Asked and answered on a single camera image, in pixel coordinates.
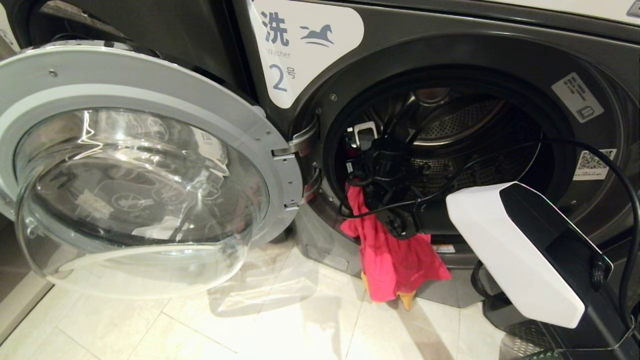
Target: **front-load washer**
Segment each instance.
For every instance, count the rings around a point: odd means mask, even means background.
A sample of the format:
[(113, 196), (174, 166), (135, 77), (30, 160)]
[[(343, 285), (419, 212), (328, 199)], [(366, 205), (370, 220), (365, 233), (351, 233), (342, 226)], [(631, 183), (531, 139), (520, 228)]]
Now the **front-load washer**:
[(250, 99), (228, 3), (2, 4), (22, 50), (0, 62), (0, 211), (36, 273), (202, 291), (291, 223), (307, 142)]
[[(321, 182), (296, 217), (302, 253), (361, 272), (358, 240), (339, 230), (359, 129), (369, 141), (390, 129), (420, 131), (409, 171), (424, 195), (474, 156), (541, 138), (590, 143), (637, 186), (640, 19), (622, 6), (631, 1), (613, 3), (615, 17), (603, 19), (589, 6), (563, 13), (463, 0), (234, 0), (259, 104), (289, 138), (319, 127), (301, 161), (305, 183)], [(419, 126), (444, 107), (446, 117)], [(545, 194), (596, 244), (631, 224), (619, 182), (563, 145), (505, 153), (448, 191), (514, 180)], [(426, 207), (454, 279), (418, 295), (453, 306), (479, 300), (469, 281), (477, 258), (447, 223), (442, 200)]]

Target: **black cable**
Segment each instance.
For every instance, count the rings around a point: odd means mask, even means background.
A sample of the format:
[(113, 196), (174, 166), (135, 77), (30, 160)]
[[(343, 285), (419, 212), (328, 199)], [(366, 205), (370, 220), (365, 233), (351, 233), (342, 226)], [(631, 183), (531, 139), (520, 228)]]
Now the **black cable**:
[(482, 261), (478, 260), (476, 265), (474, 266), (474, 270), (471, 273), (471, 286), (476, 291), (476, 293), (480, 294), (485, 300), (490, 302), (500, 304), (500, 305), (511, 305), (511, 300), (505, 295), (504, 292), (497, 293), (492, 295), (489, 291), (484, 287), (484, 283), (480, 279), (480, 269), (483, 267)]
[[(637, 258), (637, 253), (638, 253), (638, 248), (640, 247), (640, 200), (638, 199), (638, 194), (636, 193), (636, 191), (634, 190), (634, 186), (631, 183), (631, 181), (628, 179), (628, 177), (625, 175), (624, 171), (617, 166), (617, 164), (615, 164), (613, 162), (612, 159), (610, 159), (608, 156), (606, 156), (602, 151), (600, 151), (599, 149), (597, 149), (596, 147), (589, 145), (588, 143), (584, 143), (584, 142), (578, 142), (575, 140), (565, 140), (565, 139), (541, 139), (541, 140), (536, 140), (536, 141), (532, 141), (532, 142), (525, 142), (525, 143), (521, 143), (512, 147), (508, 147), (507, 149), (503, 149), (501, 151), (497, 151), (497, 152), (493, 152), (489, 155), (485, 155), (481, 158), (475, 159), (469, 163), (467, 163), (463, 168), (459, 169), (437, 192), (432, 193), (431, 195), (428, 195), (426, 197), (417, 199), (417, 200), (411, 200), (411, 201), (404, 201), (404, 202), (398, 202), (395, 204), (391, 204), (391, 205), (386, 205), (383, 206), (381, 208), (372, 210), (372, 211), (368, 211), (366, 213), (362, 213), (359, 215), (345, 215), (342, 213), (342, 208), (344, 207), (344, 204), (342, 202), (340, 202), (340, 206), (338, 208), (338, 212), (340, 213), (340, 215), (342, 215), (345, 218), (362, 218), (362, 217), (366, 217), (368, 215), (373, 215), (375, 213), (378, 213), (380, 211), (386, 210), (386, 209), (392, 209), (392, 208), (398, 208), (400, 206), (405, 206), (405, 205), (411, 205), (414, 204), (417, 206), (417, 204), (419, 204), (420, 202), (432, 199), (442, 193), (444, 193), (445, 191), (447, 191), (447, 189), (450, 187), (450, 185), (453, 184), (453, 182), (456, 180), (456, 178), (458, 176), (460, 176), (462, 173), (464, 173), (464, 171), (466, 171), (467, 169), (469, 169), (471, 166), (473, 166), (474, 164), (480, 162), (480, 161), (484, 161), (487, 160), (489, 158), (492, 158), (494, 156), (500, 155), (500, 154), (504, 154), (505, 152), (509, 152), (509, 151), (513, 151), (515, 149), (520, 149), (522, 147), (527, 147), (530, 145), (538, 145), (541, 143), (560, 143), (560, 144), (565, 144), (565, 145), (572, 145), (575, 146), (579, 149), (584, 149), (587, 150), (588, 152), (590, 152), (591, 154), (593, 154), (594, 156), (596, 156), (600, 161), (602, 161), (605, 165), (607, 165), (609, 167), (609, 169), (611, 169), (611, 172), (614, 173), (614, 175), (616, 177), (618, 177), (618, 179), (620, 180), (620, 182), (622, 183), (623, 187), (625, 188), (625, 191), (627, 192), (627, 195), (629, 197), (629, 200), (631, 202), (631, 208), (632, 208), (632, 214), (633, 214), (633, 219), (634, 219), (634, 224), (633, 224), (633, 235), (632, 235), (632, 240), (631, 240), (631, 246), (629, 247), (629, 253), (627, 255), (627, 261), (625, 263), (625, 267), (622, 271), (622, 278), (620, 281), (620, 288), (618, 290), (618, 306), (620, 307), (620, 318), (622, 319), (623, 323), (625, 324), (625, 326), (629, 329), (631, 329), (633, 326), (637, 325), (634, 324), (634, 319), (631, 317), (631, 312), (629, 310), (629, 306), (627, 304), (627, 297), (628, 297), (628, 292), (629, 292), (629, 285), (631, 283), (631, 276), (632, 276), (632, 272), (633, 269), (636, 265), (636, 258)], [(637, 341), (640, 341), (640, 333), (637, 331), (637, 329), (634, 331), (634, 337), (636, 338)]]

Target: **pink garment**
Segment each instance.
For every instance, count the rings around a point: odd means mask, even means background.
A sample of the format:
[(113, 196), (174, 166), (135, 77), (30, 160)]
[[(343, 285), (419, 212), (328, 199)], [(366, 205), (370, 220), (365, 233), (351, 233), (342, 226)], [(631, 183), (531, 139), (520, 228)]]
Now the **pink garment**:
[[(355, 215), (368, 211), (362, 188), (352, 186), (347, 198)], [(340, 227), (348, 236), (359, 237), (362, 272), (367, 276), (371, 300), (393, 300), (398, 293), (411, 293), (427, 280), (449, 280), (451, 274), (431, 247), (431, 235), (418, 234), (398, 240), (376, 215), (347, 219)]]

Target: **white device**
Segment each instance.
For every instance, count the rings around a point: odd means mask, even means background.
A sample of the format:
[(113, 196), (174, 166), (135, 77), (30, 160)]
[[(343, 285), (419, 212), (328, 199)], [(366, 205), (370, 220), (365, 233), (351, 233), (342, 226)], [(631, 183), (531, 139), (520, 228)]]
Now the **white device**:
[[(451, 222), (519, 312), (576, 328), (585, 304), (570, 282), (584, 276), (572, 269), (593, 257), (612, 265), (562, 213), (520, 183), (466, 188), (446, 201)], [(567, 256), (569, 247), (587, 256)]]

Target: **tiled floor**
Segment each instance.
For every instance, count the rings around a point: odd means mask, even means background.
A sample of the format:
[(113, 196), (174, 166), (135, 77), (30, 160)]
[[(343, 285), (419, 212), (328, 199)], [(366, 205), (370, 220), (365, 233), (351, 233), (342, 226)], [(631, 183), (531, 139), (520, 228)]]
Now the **tiled floor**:
[(0, 347), (0, 359), (497, 360), (503, 333), (479, 304), (374, 304), (360, 279), (293, 243), (253, 250), (223, 286), (120, 300), (53, 288)]

